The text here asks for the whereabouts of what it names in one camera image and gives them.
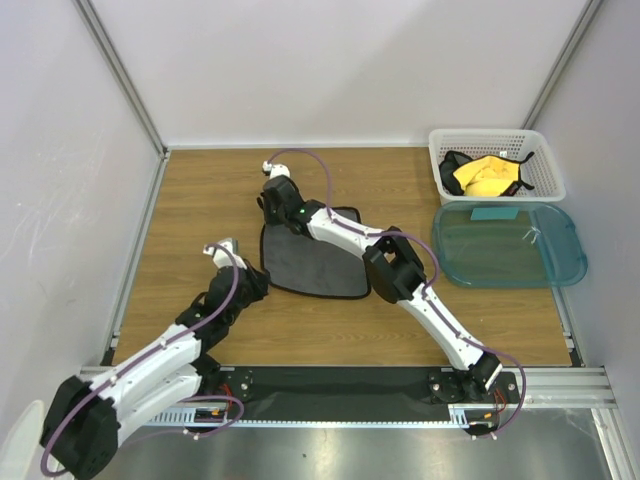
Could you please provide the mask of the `pink and black towel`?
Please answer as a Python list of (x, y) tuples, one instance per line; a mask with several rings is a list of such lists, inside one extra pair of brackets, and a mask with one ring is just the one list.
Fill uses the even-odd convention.
[(340, 300), (370, 295), (362, 259), (335, 245), (293, 234), (284, 225), (265, 224), (260, 264), (270, 285), (294, 294)]

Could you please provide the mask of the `yellow and black towel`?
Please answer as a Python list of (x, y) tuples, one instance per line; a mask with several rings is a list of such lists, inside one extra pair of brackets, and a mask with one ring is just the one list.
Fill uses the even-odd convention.
[(522, 161), (516, 161), (497, 155), (472, 158), (449, 150), (438, 170), (443, 186), (454, 196), (513, 197), (522, 188), (535, 189), (522, 179), (521, 173), (521, 167), (534, 155), (531, 151)]

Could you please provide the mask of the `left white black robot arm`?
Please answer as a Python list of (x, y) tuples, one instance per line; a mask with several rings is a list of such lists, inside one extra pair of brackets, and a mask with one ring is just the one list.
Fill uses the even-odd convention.
[(93, 380), (71, 376), (58, 387), (43, 424), (41, 471), (91, 479), (141, 426), (183, 400), (220, 402), (211, 420), (229, 425), (244, 413), (209, 350), (240, 313), (268, 293), (269, 277), (247, 261), (220, 267), (200, 293), (154, 342)]

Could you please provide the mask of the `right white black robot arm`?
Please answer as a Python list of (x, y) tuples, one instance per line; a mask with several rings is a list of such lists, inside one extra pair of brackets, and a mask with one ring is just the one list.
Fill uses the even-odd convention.
[(466, 398), (481, 402), (495, 392), (502, 363), (440, 300), (408, 234), (396, 227), (368, 227), (317, 200), (305, 200), (294, 181), (285, 175), (266, 181), (259, 205), (266, 224), (283, 225), (296, 235), (360, 258), (376, 294), (412, 315), (440, 346), (450, 365), (460, 372), (460, 388)]

